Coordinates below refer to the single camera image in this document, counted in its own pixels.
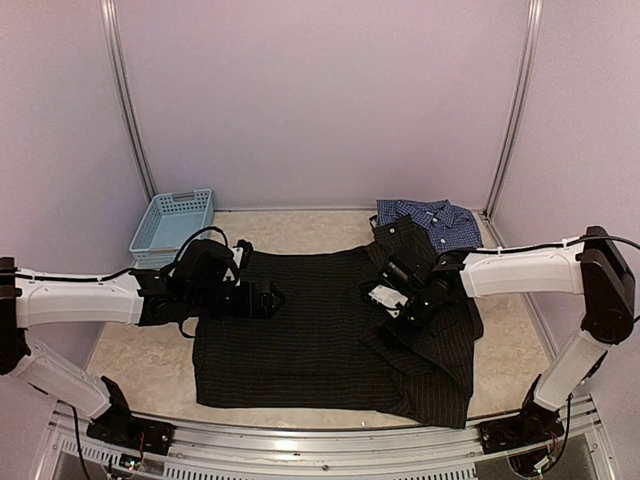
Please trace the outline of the black pinstriped long sleeve shirt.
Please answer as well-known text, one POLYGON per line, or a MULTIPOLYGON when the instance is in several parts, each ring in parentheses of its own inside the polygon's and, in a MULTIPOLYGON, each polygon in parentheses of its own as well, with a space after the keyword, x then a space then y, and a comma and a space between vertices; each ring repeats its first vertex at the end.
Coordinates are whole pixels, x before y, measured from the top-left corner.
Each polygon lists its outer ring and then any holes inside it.
POLYGON ((466 304, 443 307, 407 349, 384 343, 387 314, 365 298, 384 262, 408 249, 436 258, 409 217, 365 246, 329 254, 254 252, 243 276, 270 281, 284 305, 270 319, 202 318, 192 360, 196 399, 216 408, 374 410, 428 426, 462 428, 483 328, 466 304))

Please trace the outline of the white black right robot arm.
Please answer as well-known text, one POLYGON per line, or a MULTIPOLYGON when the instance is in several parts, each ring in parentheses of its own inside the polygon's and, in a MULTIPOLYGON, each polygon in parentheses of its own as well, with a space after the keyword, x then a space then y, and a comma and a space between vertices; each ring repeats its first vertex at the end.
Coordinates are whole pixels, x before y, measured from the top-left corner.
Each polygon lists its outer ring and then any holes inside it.
POLYGON ((638 243, 590 226, 575 237, 520 247, 459 248, 433 262, 401 252, 383 264, 381 284, 367 295, 390 316, 383 338, 408 349, 446 306, 498 295, 525 297, 540 313, 540 297, 570 297, 576 323, 519 410, 479 424, 482 448, 495 453, 569 433, 574 391, 639 320, 636 276, 620 248, 638 243))

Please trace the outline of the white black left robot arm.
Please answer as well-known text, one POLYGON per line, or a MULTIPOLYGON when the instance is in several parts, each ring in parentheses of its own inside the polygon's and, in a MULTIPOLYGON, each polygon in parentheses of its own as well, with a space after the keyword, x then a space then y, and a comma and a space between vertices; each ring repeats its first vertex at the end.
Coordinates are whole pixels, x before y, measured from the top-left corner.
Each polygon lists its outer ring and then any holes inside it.
POLYGON ((37 325, 118 323, 155 327, 190 318, 270 319, 285 297, 270 281, 244 280, 248 242, 229 247, 196 239, 159 269, 128 268, 102 277, 55 277, 1 260, 1 372, 81 411, 89 437, 145 452, 168 450, 174 427, 132 414, 118 384, 77 367, 27 332, 37 325))

